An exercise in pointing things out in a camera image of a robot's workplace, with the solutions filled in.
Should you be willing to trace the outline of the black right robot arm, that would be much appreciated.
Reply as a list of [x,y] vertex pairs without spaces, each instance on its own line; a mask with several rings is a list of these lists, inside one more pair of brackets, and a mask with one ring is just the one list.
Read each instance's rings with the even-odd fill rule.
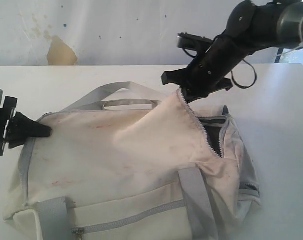
[[178,85],[188,103],[233,86],[245,89],[226,75],[247,56],[269,48],[303,49],[303,1],[273,0],[261,6],[242,1],[220,35],[209,39],[182,32],[177,46],[196,55],[187,67],[165,71],[161,81],[163,85]]

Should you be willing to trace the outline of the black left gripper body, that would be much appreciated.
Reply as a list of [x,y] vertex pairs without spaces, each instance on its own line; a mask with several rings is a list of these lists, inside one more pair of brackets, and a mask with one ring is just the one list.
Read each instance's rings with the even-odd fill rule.
[[7,140],[7,125],[14,117],[14,112],[17,107],[18,99],[15,97],[6,96],[3,103],[3,108],[0,108],[0,156],[4,155],[4,149]]

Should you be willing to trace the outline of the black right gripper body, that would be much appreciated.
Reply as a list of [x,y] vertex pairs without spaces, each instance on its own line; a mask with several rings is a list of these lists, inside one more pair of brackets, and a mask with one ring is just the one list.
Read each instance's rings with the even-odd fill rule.
[[233,85],[240,89],[251,87],[236,83],[235,78],[225,78],[227,74],[249,54],[246,48],[237,45],[231,37],[215,37],[206,52],[200,52],[183,69],[165,71],[161,76],[163,85],[175,84],[192,93],[203,93],[208,97],[220,90],[230,90]]

